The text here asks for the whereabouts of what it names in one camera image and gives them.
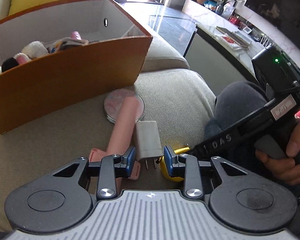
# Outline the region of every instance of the orange box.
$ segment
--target orange box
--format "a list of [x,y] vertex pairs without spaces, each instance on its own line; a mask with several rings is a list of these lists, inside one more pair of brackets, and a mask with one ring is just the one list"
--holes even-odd
[[113,0],[61,0],[0,20],[0,66],[32,41],[73,31],[95,42],[0,75],[0,133],[136,81],[152,36]]

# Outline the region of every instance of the yellow toy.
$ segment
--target yellow toy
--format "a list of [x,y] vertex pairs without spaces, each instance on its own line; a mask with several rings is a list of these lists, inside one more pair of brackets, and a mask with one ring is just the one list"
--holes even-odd
[[[185,153],[185,152],[187,152],[187,151],[189,151],[189,150],[190,150],[189,147],[185,147],[185,148],[181,148],[181,149],[174,150],[174,153],[175,153],[175,154],[181,154],[181,153]],[[162,175],[163,175],[166,179],[172,180],[172,181],[175,181],[175,182],[181,182],[181,181],[184,180],[184,179],[181,178],[181,177],[174,177],[174,178],[172,178],[172,177],[170,177],[170,176],[168,175],[167,167],[166,167],[166,164],[165,164],[165,162],[164,162],[164,157],[163,157],[163,156],[161,156],[161,157],[159,158],[159,164],[160,164],[160,170],[161,170],[161,173],[162,173]]]

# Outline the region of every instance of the gray gripper base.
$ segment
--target gray gripper base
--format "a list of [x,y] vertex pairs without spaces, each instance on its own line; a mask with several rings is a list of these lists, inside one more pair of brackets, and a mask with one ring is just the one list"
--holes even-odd
[[124,190],[117,199],[100,201],[87,220],[67,231],[51,235],[31,235],[15,230],[6,239],[291,240],[297,238],[287,230],[263,236],[232,231],[218,223],[203,202],[186,200],[178,190]]

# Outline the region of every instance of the television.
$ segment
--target television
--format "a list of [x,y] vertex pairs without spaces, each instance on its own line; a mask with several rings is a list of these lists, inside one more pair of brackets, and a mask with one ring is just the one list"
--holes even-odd
[[300,0],[246,0],[245,6],[268,20],[300,49]]

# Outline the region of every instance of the black plush ear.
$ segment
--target black plush ear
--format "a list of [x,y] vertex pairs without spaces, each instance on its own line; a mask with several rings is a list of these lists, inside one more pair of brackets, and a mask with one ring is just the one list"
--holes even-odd
[[6,59],[3,63],[2,63],[2,66],[1,66],[1,71],[2,73],[15,67],[15,66],[18,66],[18,62],[15,60],[15,58],[11,57],[11,58],[8,58]]

